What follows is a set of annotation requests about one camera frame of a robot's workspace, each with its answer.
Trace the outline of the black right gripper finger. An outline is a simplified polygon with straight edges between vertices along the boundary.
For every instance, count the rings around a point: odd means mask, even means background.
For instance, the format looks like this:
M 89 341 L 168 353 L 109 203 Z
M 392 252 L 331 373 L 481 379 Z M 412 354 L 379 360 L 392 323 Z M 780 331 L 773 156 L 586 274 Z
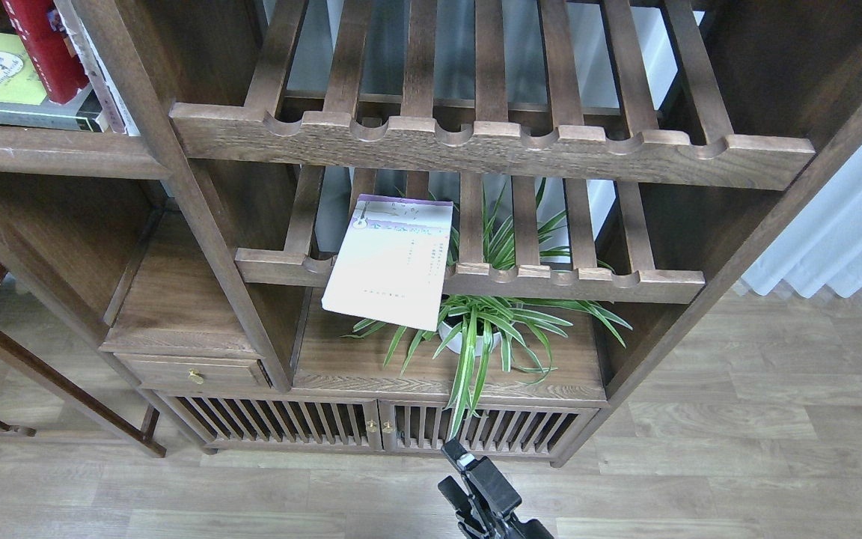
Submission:
M 514 515 L 520 495 L 488 457 L 475 457 L 452 439 L 442 454 L 468 487 L 464 491 L 450 475 L 438 483 L 438 491 L 455 509 L 458 528 L 466 538 L 523 538 L 523 524 Z

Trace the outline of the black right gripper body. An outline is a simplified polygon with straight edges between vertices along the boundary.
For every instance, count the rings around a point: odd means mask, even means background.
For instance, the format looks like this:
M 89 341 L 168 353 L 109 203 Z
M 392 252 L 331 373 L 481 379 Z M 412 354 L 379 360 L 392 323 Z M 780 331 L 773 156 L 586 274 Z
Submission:
M 504 523 L 503 538 L 512 539 L 554 539 L 554 535 L 537 519 L 522 522 L 512 518 Z

